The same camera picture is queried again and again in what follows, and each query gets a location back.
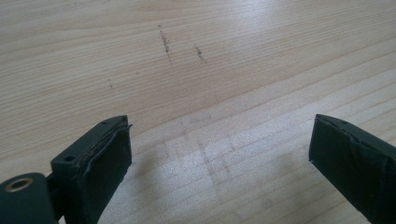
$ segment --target metal ring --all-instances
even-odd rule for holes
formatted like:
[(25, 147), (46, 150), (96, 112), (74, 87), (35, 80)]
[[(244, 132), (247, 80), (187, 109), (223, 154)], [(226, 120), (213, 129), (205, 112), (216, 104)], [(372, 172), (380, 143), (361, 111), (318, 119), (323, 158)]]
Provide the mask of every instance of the metal ring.
[(19, 191), (21, 189), (26, 189), (32, 183), (33, 183), (33, 178), (31, 178), (31, 177), (19, 178), (19, 179), (12, 181), (11, 183), (9, 183), (6, 186), (6, 191), (12, 193), (12, 192)]

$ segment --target wooden floor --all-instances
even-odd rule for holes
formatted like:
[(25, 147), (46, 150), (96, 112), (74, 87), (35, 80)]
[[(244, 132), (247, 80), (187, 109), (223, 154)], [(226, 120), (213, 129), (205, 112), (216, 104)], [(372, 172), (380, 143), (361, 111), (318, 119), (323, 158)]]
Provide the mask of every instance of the wooden floor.
[(396, 145), (394, 0), (0, 2), (0, 182), (126, 114), (99, 223), (367, 222), (308, 162), (317, 113)]

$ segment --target wood grain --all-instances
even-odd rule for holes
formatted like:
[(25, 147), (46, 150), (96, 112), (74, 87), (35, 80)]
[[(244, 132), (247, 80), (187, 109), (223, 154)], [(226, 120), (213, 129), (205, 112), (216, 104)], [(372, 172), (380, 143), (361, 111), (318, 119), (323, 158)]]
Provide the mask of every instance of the wood grain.
[(396, 145), (396, 2), (4, 0), (0, 78), (0, 181), (128, 115), (99, 223), (364, 223), (307, 150), (317, 113)]

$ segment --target black mark on wood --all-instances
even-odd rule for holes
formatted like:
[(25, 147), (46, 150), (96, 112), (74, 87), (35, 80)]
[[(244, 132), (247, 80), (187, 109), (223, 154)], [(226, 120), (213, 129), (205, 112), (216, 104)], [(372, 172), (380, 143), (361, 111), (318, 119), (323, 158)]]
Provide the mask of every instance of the black mark on wood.
[(108, 84), (110, 85), (110, 89), (113, 89), (113, 85), (111, 85), (110, 78), (108, 79)]
[(168, 56), (168, 61), (173, 67), (171, 56), (169, 55), (169, 51), (170, 51), (170, 49), (169, 49), (169, 40), (166, 38), (166, 36), (165, 36), (165, 34), (163, 33), (162, 30), (160, 31), (160, 35), (161, 35), (161, 39), (163, 40), (163, 47), (165, 48), (166, 55)]
[(202, 56), (201, 50), (195, 45), (195, 49), (197, 50), (198, 58), (201, 60), (201, 63), (206, 63), (204, 56)]

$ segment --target black clamp jaw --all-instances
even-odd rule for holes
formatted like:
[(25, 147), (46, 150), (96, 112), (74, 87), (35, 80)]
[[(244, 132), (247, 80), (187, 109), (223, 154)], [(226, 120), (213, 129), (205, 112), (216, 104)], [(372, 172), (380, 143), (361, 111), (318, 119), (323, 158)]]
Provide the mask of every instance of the black clamp jaw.
[(396, 223), (396, 147), (351, 123), (317, 115), (309, 160), (370, 222)]
[(51, 161), (52, 174), (0, 185), (0, 223), (97, 223), (132, 163), (126, 116), (107, 119)]

